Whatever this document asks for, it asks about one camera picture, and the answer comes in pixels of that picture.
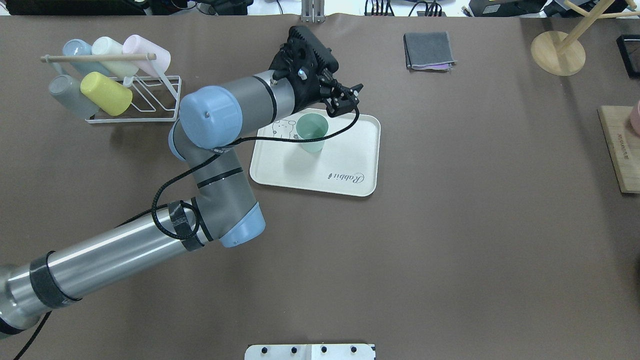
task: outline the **blue cup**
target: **blue cup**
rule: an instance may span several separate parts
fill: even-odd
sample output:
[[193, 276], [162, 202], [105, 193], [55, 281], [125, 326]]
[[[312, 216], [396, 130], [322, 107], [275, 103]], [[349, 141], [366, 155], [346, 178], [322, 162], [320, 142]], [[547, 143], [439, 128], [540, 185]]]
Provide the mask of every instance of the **blue cup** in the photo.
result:
[[[62, 55], [65, 55], [65, 56], [91, 55], [91, 45], [77, 38], [73, 40], [69, 40], [62, 47]], [[109, 70], [107, 70], [107, 68], [102, 66], [102, 64], [99, 62], [71, 63], [71, 66], [76, 68], [76, 70], [83, 77], [85, 77], [90, 72], [99, 72], [102, 75], [109, 76]]]

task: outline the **blue joint cap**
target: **blue joint cap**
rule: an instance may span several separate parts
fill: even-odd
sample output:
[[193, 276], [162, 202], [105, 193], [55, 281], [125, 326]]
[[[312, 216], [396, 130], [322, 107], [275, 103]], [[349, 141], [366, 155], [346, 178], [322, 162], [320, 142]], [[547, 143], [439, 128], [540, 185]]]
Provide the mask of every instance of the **blue joint cap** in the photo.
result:
[[234, 247], [246, 243], [262, 234], [265, 226], [260, 204], [256, 202], [242, 220], [220, 238], [220, 243], [224, 247]]
[[203, 149], [229, 144], [242, 129], [238, 100], [220, 86], [205, 86], [185, 96], [180, 102], [179, 115], [184, 132]]
[[175, 148], [175, 141], [173, 140], [173, 131], [175, 130], [175, 125], [178, 122], [174, 122], [171, 130], [169, 130], [169, 149], [171, 149], [171, 153], [178, 158], [180, 161], [187, 161], [187, 159], [183, 158], [182, 155], [178, 152], [178, 149]]

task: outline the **gray cloth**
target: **gray cloth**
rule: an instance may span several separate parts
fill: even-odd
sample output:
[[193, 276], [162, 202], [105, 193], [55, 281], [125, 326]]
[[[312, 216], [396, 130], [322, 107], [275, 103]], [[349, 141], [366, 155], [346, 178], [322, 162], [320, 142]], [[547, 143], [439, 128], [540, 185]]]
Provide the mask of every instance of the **gray cloth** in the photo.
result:
[[447, 32], [404, 34], [404, 55], [406, 66], [414, 70], [455, 62]]

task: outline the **gray-blue cup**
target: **gray-blue cup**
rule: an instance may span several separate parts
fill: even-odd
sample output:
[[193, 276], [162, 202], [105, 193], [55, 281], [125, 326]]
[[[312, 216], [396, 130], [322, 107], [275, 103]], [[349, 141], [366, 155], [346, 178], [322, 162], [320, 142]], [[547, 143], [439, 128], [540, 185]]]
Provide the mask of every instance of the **gray-blue cup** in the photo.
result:
[[[73, 56], [73, 55], [91, 55], [91, 45], [87, 44], [85, 41], [80, 39], [69, 40], [62, 47], [62, 55], [65, 56]], [[99, 72], [102, 75], [109, 76], [109, 70], [102, 66], [99, 62], [81, 62], [81, 63], [71, 63], [71, 66], [76, 68], [76, 70], [85, 77], [90, 72]]]
[[58, 75], [51, 80], [49, 93], [81, 119], [88, 119], [100, 110], [99, 106], [80, 92], [80, 81], [69, 75]]

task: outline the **pink cup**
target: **pink cup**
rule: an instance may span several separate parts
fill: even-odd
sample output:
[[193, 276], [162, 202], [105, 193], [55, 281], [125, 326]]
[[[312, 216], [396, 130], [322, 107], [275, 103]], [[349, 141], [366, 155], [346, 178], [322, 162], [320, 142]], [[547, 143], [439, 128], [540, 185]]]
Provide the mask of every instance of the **pink cup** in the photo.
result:
[[[140, 35], [129, 36], [124, 44], [122, 44], [122, 53], [156, 54], [157, 59], [151, 61], [153, 61], [156, 67], [162, 72], [166, 72], [166, 70], [169, 68], [169, 64], [171, 63], [171, 54], [167, 50], [159, 47], [158, 45], [155, 45], [154, 43], [141, 37]], [[132, 62], [147, 74], [155, 78], [159, 77], [159, 74], [156, 72], [156, 70], [154, 70], [153, 66], [151, 66], [151, 63], [148, 60], [138, 60]]]
[[640, 101], [631, 110], [629, 117], [631, 118], [631, 127], [634, 128], [636, 134], [640, 135]]

